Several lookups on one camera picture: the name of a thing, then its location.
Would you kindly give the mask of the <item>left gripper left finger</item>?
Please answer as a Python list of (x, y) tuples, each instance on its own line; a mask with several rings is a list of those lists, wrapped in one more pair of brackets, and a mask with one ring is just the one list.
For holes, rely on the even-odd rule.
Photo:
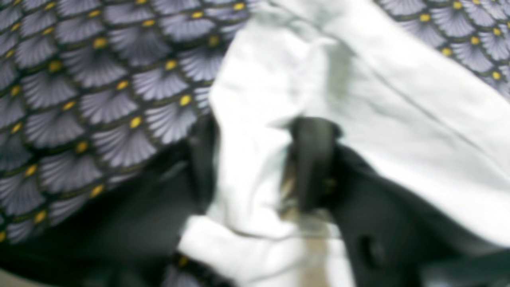
[(1, 268), (58, 287), (157, 287), (186, 220), (214, 197), (216, 123), (158, 154), (140, 174), (36, 238), (1, 247)]

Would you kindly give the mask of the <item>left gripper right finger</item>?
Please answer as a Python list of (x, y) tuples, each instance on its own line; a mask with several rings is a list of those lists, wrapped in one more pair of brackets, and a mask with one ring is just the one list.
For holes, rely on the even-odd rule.
[(299, 209), (326, 209), (357, 287), (508, 287), (509, 249), (461, 227), (338, 142), (323, 118), (291, 127)]

